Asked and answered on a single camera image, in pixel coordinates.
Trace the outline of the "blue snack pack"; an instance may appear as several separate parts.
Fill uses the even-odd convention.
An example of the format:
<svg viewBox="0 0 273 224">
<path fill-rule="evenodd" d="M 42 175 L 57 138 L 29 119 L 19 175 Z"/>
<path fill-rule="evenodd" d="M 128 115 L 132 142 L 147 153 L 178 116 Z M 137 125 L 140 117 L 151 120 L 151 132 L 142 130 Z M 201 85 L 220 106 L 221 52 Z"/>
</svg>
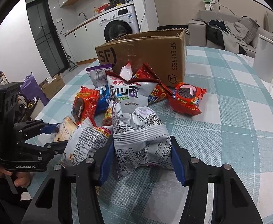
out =
<svg viewBox="0 0 273 224">
<path fill-rule="evenodd" d="M 99 100 L 97 102 L 95 114 L 99 114 L 102 111 L 106 111 L 109 106 L 109 86 L 106 84 L 96 88 L 96 90 L 99 93 Z"/>
</svg>

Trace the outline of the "grey cushion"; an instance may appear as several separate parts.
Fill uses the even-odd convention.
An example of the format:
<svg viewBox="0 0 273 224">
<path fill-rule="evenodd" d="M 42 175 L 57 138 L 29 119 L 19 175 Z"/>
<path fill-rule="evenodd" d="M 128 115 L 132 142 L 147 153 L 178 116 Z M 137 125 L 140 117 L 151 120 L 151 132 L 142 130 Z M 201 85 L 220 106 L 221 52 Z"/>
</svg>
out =
<svg viewBox="0 0 273 224">
<path fill-rule="evenodd" d="M 252 42 L 255 35 L 257 34 L 257 30 L 259 28 L 257 20 L 252 19 L 248 16 L 242 16 L 238 22 L 241 23 L 242 25 L 244 25 L 248 30 L 248 32 L 243 40 L 245 41 L 245 43 L 247 45 L 249 45 Z"/>
</svg>

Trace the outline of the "white washing machine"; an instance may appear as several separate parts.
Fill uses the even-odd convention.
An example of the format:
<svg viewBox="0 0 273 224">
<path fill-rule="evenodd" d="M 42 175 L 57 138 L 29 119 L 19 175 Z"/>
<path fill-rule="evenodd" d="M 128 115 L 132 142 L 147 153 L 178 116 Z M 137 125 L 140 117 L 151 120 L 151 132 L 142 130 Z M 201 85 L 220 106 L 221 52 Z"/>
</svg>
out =
<svg viewBox="0 0 273 224">
<path fill-rule="evenodd" d="M 134 5 L 118 7 L 99 16 L 97 20 L 106 42 L 140 32 Z"/>
</svg>

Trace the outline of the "red oreo pack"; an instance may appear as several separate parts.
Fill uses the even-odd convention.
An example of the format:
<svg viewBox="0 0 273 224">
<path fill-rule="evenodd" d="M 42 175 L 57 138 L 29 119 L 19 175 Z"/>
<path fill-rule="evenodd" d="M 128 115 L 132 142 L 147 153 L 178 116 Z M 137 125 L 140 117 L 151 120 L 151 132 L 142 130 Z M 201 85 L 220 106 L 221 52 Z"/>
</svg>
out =
<svg viewBox="0 0 273 224">
<path fill-rule="evenodd" d="M 98 101 L 99 91 L 81 86 L 72 107 L 72 116 L 76 124 L 80 124 L 86 118 L 94 119 Z"/>
<path fill-rule="evenodd" d="M 206 92 L 205 88 L 180 82 L 177 84 L 172 96 L 168 97 L 170 107 L 173 111 L 181 114 L 199 115 L 202 113 L 199 105 Z"/>
</svg>

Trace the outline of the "dark glass door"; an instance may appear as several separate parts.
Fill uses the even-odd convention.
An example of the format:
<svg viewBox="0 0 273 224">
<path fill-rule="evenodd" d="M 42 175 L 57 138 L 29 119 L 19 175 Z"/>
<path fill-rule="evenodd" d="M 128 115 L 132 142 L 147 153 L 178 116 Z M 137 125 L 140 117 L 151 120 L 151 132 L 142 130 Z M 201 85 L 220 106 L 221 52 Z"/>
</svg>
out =
<svg viewBox="0 0 273 224">
<path fill-rule="evenodd" d="M 34 0 L 26 7 L 33 39 L 50 76 L 66 71 L 69 61 L 52 20 L 48 0 Z"/>
</svg>

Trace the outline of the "beige bread pack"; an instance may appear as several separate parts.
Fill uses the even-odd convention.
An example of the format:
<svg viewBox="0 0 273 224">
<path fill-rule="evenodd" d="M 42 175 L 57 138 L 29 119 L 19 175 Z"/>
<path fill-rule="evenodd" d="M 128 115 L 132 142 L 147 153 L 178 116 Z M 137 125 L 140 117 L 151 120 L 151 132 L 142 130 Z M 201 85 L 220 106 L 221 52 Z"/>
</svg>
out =
<svg viewBox="0 0 273 224">
<path fill-rule="evenodd" d="M 65 117 L 54 129 L 54 142 L 66 141 L 77 128 L 75 122 L 69 116 Z"/>
</svg>

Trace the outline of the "small cardboard box on floor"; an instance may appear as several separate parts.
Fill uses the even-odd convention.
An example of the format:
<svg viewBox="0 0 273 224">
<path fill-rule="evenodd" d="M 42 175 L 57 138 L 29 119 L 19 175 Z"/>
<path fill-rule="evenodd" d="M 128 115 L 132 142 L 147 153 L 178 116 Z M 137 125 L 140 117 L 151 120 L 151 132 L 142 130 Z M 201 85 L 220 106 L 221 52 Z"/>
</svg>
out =
<svg viewBox="0 0 273 224">
<path fill-rule="evenodd" d="M 45 96 L 51 100 L 65 86 L 65 83 L 61 74 L 57 74 L 53 77 L 46 78 L 39 86 Z"/>
</svg>

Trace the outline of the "white red-trim snack bag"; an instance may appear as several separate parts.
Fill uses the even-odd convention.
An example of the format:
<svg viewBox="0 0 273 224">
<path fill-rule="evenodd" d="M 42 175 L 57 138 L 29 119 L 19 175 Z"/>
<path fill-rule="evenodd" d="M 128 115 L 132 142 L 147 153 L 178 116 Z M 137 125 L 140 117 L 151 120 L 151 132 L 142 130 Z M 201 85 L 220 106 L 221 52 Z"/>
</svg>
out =
<svg viewBox="0 0 273 224">
<path fill-rule="evenodd" d="M 93 157 L 98 149 L 106 145 L 107 140 L 112 135 L 113 126 L 98 127 L 92 118 L 86 118 L 71 133 L 60 159 L 60 164 L 64 167 L 71 167 Z"/>
</svg>

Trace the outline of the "brown SF cardboard box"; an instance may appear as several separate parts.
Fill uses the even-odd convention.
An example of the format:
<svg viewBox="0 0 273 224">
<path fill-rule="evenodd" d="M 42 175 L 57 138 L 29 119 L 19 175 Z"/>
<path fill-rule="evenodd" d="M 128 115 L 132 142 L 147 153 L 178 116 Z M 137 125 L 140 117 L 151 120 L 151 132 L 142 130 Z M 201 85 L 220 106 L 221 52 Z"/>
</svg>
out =
<svg viewBox="0 0 273 224">
<path fill-rule="evenodd" d="M 95 47 L 99 63 L 112 64 L 119 74 L 128 62 L 132 72 L 148 63 L 162 83 L 175 87 L 185 75 L 186 42 L 183 29 L 128 34 Z"/>
</svg>

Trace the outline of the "pile of dark clothes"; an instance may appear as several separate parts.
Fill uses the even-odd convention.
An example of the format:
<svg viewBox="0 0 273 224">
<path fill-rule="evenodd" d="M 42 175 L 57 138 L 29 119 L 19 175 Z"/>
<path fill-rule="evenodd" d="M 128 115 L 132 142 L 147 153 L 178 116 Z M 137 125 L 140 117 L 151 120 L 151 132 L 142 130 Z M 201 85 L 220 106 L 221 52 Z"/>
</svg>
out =
<svg viewBox="0 0 273 224">
<path fill-rule="evenodd" d="M 243 40 L 247 32 L 239 22 L 210 20 L 206 25 L 207 40 L 234 54 L 247 54 L 247 44 Z"/>
</svg>

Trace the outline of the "silver grey snack bag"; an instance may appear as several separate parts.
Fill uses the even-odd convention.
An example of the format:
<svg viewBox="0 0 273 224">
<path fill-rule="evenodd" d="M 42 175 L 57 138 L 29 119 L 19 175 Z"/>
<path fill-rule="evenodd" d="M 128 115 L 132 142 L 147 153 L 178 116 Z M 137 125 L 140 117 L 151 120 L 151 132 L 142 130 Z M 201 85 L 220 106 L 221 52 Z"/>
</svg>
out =
<svg viewBox="0 0 273 224">
<path fill-rule="evenodd" d="M 144 106 L 124 113 L 120 103 L 113 102 L 112 123 L 119 180 L 139 167 L 173 169 L 170 135 L 153 109 Z"/>
</svg>

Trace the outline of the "purple silver snack bag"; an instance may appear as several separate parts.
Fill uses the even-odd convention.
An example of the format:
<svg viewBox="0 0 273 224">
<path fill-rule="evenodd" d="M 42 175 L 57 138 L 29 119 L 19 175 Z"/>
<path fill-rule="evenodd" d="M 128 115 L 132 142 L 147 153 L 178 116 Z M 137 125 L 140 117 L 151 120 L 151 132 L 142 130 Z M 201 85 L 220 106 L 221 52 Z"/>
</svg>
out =
<svg viewBox="0 0 273 224">
<path fill-rule="evenodd" d="M 95 88 L 107 85 L 107 71 L 113 71 L 112 64 L 104 64 L 94 67 L 86 68 L 86 72 L 90 77 Z"/>
</svg>

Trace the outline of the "grey sofa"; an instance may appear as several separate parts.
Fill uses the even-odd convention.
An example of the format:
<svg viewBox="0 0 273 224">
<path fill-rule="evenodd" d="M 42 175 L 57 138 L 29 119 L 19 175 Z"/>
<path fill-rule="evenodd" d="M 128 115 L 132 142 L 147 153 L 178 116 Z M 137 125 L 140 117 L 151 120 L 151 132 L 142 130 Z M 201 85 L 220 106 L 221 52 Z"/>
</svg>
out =
<svg viewBox="0 0 273 224">
<path fill-rule="evenodd" d="M 255 57 L 259 35 L 273 41 L 273 13 L 266 13 L 264 26 L 248 16 L 232 16 L 200 10 L 188 23 L 189 44 L 217 48 Z"/>
</svg>

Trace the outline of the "white kitchen cabinet counter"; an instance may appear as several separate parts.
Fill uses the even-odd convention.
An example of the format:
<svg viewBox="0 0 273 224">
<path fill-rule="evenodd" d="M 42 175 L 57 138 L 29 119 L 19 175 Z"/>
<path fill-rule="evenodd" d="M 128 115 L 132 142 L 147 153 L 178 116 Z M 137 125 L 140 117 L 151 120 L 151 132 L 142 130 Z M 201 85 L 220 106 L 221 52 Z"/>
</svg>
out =
<svg viewBox="0 0 273 224">
<path fill-rule="evenodd" d="M 77 63 L 97 58 L 95 47 L 104 43 L 103 30 L 97 18 L 67 34 L 65 39 Z"/>
</svg>

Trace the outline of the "wall power strip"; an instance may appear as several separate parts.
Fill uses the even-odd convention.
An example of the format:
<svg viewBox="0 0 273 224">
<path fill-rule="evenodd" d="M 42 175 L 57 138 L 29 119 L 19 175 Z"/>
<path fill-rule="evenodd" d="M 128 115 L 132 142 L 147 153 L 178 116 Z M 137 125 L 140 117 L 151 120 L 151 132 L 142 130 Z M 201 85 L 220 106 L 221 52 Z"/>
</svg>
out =
<svg viewBox="0 0 273 224">
<path fill-rule="evenodd" d="M 212 11 L 213 10 L 213 4 L 215 4 L 215 0 L 202 0 L 205 4 L 205 9 Z"/>
</svg>

